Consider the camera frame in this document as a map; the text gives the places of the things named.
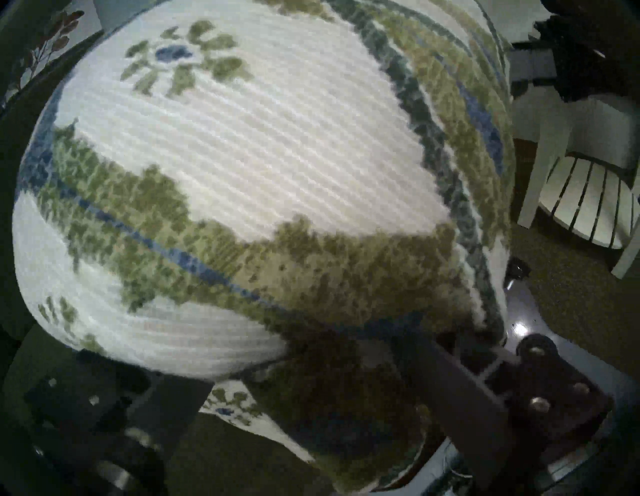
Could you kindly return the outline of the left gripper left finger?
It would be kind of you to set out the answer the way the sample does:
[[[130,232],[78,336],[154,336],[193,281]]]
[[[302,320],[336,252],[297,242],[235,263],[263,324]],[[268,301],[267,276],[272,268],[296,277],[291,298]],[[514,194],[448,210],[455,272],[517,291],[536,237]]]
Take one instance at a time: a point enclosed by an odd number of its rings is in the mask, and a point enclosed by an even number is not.
[[[134,440],[148,442],[146,449],[167,462],[213,385],[81,351],[23,398],[34,420],[34,446],[80,469]]]

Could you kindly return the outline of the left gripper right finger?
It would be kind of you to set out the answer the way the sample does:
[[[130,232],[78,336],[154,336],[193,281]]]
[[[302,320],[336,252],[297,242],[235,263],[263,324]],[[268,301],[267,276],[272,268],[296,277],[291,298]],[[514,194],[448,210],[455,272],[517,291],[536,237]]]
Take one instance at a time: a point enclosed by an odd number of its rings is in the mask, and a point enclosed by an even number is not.
[[[613,398],[531,333],[515,351],[473,333],[390,338],[397,368],[449,437],[478,493],[507,493],[596,434]]]

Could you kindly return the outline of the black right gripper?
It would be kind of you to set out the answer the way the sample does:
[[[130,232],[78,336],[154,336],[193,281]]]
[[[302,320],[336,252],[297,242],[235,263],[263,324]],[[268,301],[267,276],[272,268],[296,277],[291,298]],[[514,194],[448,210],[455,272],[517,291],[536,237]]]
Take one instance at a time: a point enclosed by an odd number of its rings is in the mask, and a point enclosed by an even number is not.
[[[593,95],[639,100],[639,1],[541,1],[538,23],[552,46],[554,88],[564,101]]]

